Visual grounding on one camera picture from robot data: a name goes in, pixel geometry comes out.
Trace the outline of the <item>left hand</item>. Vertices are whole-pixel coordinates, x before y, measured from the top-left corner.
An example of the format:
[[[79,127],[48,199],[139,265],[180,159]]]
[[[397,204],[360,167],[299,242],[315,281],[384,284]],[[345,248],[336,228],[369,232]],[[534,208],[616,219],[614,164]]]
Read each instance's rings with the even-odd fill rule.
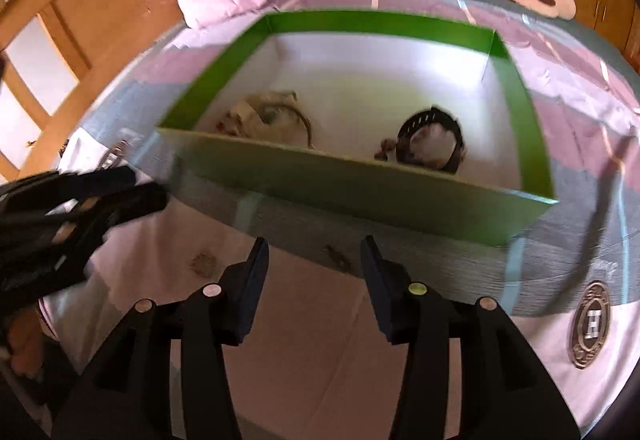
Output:
[[[9,360],[16,375],[35,376],[43,362],[43,331],[35,308],[26,308],[9,319]]]

